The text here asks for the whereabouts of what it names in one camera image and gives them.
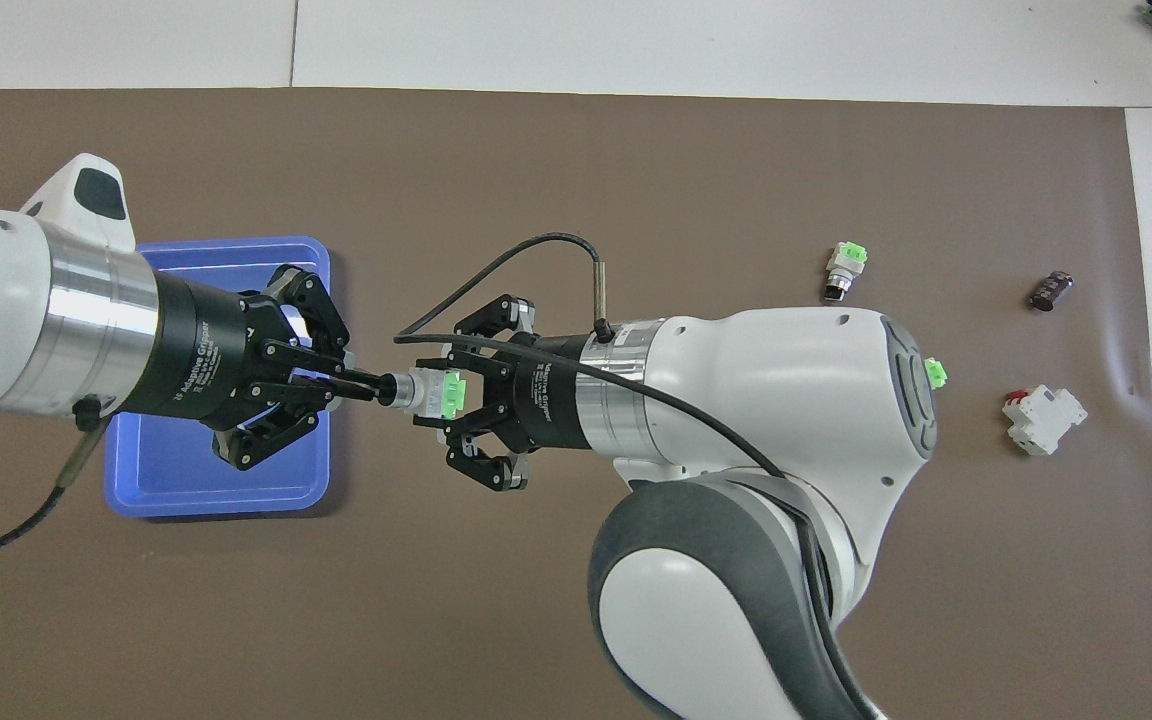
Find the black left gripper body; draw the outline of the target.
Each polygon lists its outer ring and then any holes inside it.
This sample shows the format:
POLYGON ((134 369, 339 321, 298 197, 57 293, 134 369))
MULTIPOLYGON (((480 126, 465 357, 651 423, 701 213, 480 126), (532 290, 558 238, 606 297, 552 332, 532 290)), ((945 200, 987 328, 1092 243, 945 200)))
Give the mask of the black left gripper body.
POLYGON ((247 297, 156 272, 157 329, 147 364, 123 414, 191 420, 247 420, 260 414, 252 382, 285 382, 287 369, 248 347, 247 297))

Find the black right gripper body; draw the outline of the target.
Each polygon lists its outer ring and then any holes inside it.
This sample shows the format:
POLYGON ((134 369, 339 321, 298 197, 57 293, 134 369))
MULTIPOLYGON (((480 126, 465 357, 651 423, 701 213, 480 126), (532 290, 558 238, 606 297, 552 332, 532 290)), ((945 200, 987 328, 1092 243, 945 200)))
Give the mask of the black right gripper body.
POLYGON ((581 429, 577 373, 552 361, 520 357, 511 384, 511 450, 579 448, 590 445, 581 429))

